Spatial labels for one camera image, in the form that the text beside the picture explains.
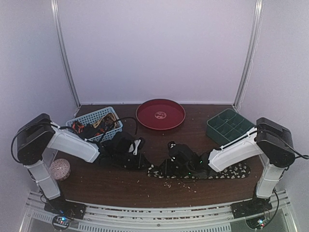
blue plastic basket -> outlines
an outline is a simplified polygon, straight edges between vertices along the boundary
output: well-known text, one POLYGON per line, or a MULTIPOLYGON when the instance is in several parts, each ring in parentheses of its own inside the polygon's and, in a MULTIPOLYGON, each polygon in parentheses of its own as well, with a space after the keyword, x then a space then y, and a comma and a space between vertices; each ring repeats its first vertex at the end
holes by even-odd
MULTIPOLYGON (((89 113, 87 115, 76 117, 76 118, 74 118, 70 121, 67 121, 66 125, 71 127, 73 125, 74 121, 79 121, 84 126, 86 126, 87 124, 94 124, 96 121, 98 121, 100 118, 104 117, 108 113, 113 113, 115 115, 115 117, 117 119, 119 119, 118 115, 116 114, 115 110, 112 107, 106 107, 104 109, 97 110, 97 111, 89 113)), ((122 122, 118 121, 117 123, 119 124, 119 127, 114 129, 114 130, 107 132, 102 141, 112 139, 117 132, 122 131, 122 127, 123 127, 122 122)), ((99 141, 101 139, 101 137, 102 137, 102 134, 99 135, 99 136, 90 138, 89 140, 99 141)))

brown wooden surface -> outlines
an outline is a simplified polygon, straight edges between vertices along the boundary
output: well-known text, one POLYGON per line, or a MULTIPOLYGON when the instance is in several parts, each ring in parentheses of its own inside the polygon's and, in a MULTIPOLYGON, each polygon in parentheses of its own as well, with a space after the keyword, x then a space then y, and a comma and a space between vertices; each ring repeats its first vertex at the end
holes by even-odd
MULTIPOLYGON (((106 105, 85 105, 81 116, 106 105)), ((134 116, 137 105, 112 105, 119 117, 134 116)), ((146 139, 142 151, 153 164, 168 158, 167 144, 174 140, 187 144, 198 154, 213 149, 217 144, 208 138, 206 121, 228 105, 183 105, 186 119, 182 125, 168 131, 154 131, 139 125, 138 136, 146 139)), ((124 130, 134 133, 134 122, 124 121, 124 130)), ((125 207, 177 207, 210 205, 250 198, 263 166, 258 157, 247 160, 251 174, 245 179, 198 180, 184 183, 178 179, 147 177, 146 172, 101 168, 79 158, 58 153, 71 164, 69 178, 60 186, 69 200, 125 207)))

red round plate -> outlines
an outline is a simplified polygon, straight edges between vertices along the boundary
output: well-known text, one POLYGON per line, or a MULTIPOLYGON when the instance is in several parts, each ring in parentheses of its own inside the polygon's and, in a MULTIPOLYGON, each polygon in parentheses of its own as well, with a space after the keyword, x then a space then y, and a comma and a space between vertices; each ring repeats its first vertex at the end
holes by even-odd
POLYGON ((144 102, 136 110, 137 120, 154 130, 168 130, 179 126, 185 118, 184 108, 166 99, 144 102))

green sorting tray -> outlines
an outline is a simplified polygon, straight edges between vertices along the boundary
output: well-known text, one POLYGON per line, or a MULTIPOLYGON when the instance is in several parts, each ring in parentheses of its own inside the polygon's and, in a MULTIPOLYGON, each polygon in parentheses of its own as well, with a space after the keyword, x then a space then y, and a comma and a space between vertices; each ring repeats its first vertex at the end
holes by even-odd
POLYGON ((244 135, 255 125, 232 109, 226 109, 207 121, 206 135, 225 145, 244 135))

pink ball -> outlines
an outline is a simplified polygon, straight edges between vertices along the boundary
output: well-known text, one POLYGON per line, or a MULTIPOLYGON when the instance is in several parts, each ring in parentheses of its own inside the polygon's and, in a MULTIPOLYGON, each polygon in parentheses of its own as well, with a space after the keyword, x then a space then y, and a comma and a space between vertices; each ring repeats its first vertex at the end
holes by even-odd
POLYGON ((71 173, 70 163, 66 159, 57 159, 49 167, 51 176, 55 180, 65 180, 71 173))

